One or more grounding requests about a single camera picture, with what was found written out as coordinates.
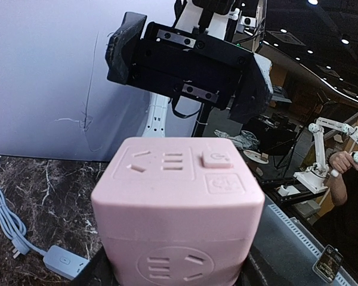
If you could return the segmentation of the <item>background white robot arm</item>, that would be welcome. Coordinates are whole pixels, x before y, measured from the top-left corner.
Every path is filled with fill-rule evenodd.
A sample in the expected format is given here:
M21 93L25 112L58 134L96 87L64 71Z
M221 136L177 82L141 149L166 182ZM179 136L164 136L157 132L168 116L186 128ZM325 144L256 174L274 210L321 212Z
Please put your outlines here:
M263 191L268 191L275 196L280 205L306 204L314 207L311 214L317 213L320 204L314 199L326 196L329 188L325 182L330 177L338 177L339 171L332 169L325 150L325 128L330 128L350 137L358 145L358 126L340 123L331 119L320 117L314 123L310 123L308 130L314 137L315 162L302 172L295 172L291 178L273 179L258 183ZM358 151L350 154L358 165Z

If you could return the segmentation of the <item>background person forearm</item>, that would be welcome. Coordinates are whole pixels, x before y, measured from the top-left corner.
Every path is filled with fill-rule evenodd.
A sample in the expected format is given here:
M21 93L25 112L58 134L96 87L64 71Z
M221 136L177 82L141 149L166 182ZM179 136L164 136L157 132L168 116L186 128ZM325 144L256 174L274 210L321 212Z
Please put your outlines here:
M347 202L347 188L342 174L337 177L331 176L328 179L328 187L335 207L342 206Z

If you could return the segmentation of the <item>background person hand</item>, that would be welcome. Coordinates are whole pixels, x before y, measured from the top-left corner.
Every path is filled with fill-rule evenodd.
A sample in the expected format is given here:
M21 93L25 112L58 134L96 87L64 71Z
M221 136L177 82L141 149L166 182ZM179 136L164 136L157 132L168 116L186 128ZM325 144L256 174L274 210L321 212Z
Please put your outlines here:
M353 157L346 151L333 153L329 159L330 166L338 173L343 174L351 168L358 171L358 164L354 161Z

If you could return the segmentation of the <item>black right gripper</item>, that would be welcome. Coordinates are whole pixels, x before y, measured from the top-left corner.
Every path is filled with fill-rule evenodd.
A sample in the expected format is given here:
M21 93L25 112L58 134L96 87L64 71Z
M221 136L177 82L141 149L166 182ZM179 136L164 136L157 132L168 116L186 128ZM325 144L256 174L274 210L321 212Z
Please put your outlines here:
M205 33L193 35L126 12L106 49L111 82L208 102L223 110L235 94L229 120L245 124L265 112L273 96L271 61Z

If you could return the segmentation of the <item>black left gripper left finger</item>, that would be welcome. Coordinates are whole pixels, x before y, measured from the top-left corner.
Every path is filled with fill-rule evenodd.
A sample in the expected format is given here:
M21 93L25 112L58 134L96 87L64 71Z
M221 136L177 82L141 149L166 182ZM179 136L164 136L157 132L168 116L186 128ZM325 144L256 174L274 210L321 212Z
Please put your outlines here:
M116 285L116 278L113 274L112 266L103 247L96 252L94 257L84 269L80 271L77 277L70 281L70 285Z

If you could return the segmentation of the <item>blue power strip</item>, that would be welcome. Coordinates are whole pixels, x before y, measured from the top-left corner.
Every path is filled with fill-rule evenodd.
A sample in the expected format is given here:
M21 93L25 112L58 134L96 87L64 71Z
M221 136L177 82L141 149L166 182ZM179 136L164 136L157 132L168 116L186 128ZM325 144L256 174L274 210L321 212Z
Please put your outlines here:
M53 245L45 253L43 262L47 269L68 280L73 280L86 267L89 260Z

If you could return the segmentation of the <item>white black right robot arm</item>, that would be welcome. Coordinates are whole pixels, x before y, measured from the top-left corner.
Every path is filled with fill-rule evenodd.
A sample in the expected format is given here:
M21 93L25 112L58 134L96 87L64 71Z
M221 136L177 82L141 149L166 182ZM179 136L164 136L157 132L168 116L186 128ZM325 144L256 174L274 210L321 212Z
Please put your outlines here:
M256 16L242 14L241 1L177 1L172 26L124 14L106 49L107 79L150 94L143 136L163 138L166 114L182 97L200 102L194 136L201 136L213 108L246 123L264 112L273 97L271 61L258 53L266 1Z

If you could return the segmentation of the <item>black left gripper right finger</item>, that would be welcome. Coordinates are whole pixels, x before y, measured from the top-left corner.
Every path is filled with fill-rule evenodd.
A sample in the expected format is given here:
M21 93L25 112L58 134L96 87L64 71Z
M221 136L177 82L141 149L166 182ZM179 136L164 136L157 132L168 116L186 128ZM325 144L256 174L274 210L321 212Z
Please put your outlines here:
M268 281L251 253L248 253L247 258L244 260L237 279L237 286L245 285L268 286Z

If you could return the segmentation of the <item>pink cube socket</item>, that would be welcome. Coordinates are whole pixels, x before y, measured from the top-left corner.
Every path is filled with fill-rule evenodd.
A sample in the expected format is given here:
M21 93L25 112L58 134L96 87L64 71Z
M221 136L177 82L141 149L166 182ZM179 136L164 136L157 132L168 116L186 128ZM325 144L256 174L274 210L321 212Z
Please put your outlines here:
M223 138L128 138L91 193L121 285L233 285L265 196Z

